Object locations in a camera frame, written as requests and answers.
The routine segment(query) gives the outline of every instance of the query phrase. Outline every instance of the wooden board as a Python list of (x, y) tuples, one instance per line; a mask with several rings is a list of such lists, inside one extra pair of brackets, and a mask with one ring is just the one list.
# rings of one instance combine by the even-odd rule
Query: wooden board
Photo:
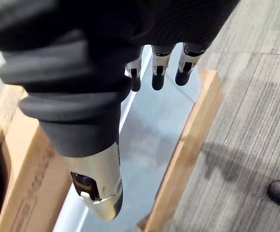
[(0, 166), (7, 184), (0, 232), (51, 232), (70, 188), (70, 173), (38, 120), (18, 108), (26, 95), (9, 85), (0, 94)]
[(139, 224), (145, 232), (157, 230), (173, 216), (222, 102), (217, 71), (200, 71), (200, 76), (203, 81), (201, 94), (177, 143), (153, 209), (149, 217)]

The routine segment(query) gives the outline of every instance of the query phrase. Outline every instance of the black rubber finger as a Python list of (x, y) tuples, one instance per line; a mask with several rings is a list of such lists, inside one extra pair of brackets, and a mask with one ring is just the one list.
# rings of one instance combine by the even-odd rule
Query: black rubber finger
[(179, 72), (177, 71), (177, 74), (175, 76), (175, 82), (178, 86), (184, 86), (188, 83), (189, 81), (190, 74), (187, 72)]
[(160, 90), (162, 89), (164, 84), (164, 75), (154, 75), (153, 74), (153, 80), (152, 80), (152, 86), (154, 90)]
[(132, 76), (132, 91), (137, 92), (141, 88), (141, 79), (137, 76)]

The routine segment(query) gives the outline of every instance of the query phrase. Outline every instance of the gray carpet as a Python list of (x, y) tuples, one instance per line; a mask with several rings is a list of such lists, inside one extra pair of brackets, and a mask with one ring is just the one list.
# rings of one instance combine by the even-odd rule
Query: gray carpet
[(163, 232), (280, 232), (266, 196), (280, 179), (280, 0), (242, 0), (200, 68), (225, 94), (180, 205)]

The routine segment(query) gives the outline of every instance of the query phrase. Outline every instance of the prosthetic hand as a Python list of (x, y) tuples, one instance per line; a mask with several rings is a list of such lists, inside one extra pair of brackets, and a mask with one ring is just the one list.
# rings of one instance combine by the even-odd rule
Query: prosthetic hand
[(140, 89), (142, 47), (152, 45), (159, 90), (172, 49), (184, 42), (175, 77), (182, 86), (237, 2), (0, 1), (0, 77), (28, 92), (21, 110), (39, 119), (95, 215), (110, 220), (122, 206), (120, 103)]

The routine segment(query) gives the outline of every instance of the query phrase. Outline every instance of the black rubber sleeve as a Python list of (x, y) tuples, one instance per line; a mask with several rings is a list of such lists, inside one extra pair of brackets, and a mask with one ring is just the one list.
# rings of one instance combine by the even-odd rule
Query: black rubber sleeve
[(206, 50), (238, 0), (0, 1), (0, 77), (29, 96), (54, 148), (93, 155), (118, 141), (125, 65), (145, 44), (189, 42)]

